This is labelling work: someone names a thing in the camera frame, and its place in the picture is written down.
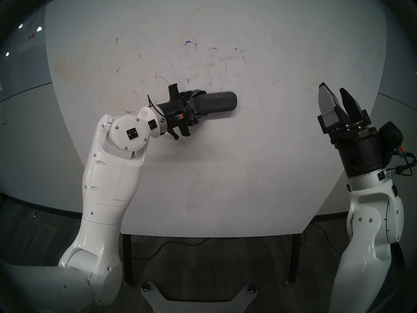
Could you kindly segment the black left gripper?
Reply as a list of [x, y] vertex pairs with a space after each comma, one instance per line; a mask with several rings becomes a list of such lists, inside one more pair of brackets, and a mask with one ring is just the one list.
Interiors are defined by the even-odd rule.
[[169, 133], [172, 137], [179, 137], [174, 131], [174, 128], [178, 127], [182, 136], [189, 137], [189, 123], [190, 126], [199, 124], [204, 114], [194, 115], [191, 119], [191, 106], [188, 102], [194, 97], [205, 94], [206, 91], [194, 89], [192, 91], [179, 92], [178, 85], [175, 83], [168, 85], [168, 92], [169, 101], [157, 105], [167, 125], [165, 132]]

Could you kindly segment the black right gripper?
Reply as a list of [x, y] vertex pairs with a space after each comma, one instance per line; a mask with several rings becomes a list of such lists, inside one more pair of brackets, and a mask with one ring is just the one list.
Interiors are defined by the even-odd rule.
[[370, 117], [354, 97], [344, 88], [339, 91], [346, 112], [328, 86], [324, 82], [319, 85], [318, 119], [340, 154], [346, 176], [358, 177], [385, 168], [390, 163], [390, 151], [383, 147], [379, 131], [368, 127]]

